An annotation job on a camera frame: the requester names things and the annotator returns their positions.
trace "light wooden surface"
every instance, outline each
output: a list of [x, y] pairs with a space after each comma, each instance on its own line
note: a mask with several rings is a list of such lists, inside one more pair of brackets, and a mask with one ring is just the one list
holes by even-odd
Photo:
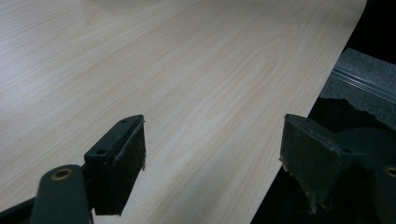
[[249, 223], [283, 117], [306, 116], [364, 0], [37, 0], [0, 5], [0, 210], [146, 117], [146, 171], [122, 217]]

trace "wood grain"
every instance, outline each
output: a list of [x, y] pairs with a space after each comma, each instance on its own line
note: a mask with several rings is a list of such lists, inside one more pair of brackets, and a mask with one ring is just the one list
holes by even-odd
[[364, 0], [36, 0], [0, 5], [0, 210], [119, 119], [146, 118], [122, 217], [249, 223]]

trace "screw hole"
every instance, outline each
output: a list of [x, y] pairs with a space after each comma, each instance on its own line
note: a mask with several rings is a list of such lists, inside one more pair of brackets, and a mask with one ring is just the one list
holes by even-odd
[[395, 167], [388, 166], [388, 167], [385, 167], [384, 170], [385, 170], [385, 173], [392, 176], [393, 178], [396, 178], [396, 168]]
[[52, 180], [63, 180], [69, 177], [72, 174], [72, 170], [70, 169], [62, 169], [59, 171], [56, 171], [51, 175]]
[[341, 149], [341, 151], [343, 151], [345, 153], [352, 153], [352, 150], [350, 150], [348, 148], [343, 148], [343, 149]]
[[96, 151], [96, 154], [98, 154], [98, 155], [105, 155], [106, 153], [107, 153], [107, 150], [105, 150], [105, 149], [100, 149], [100, 150]]

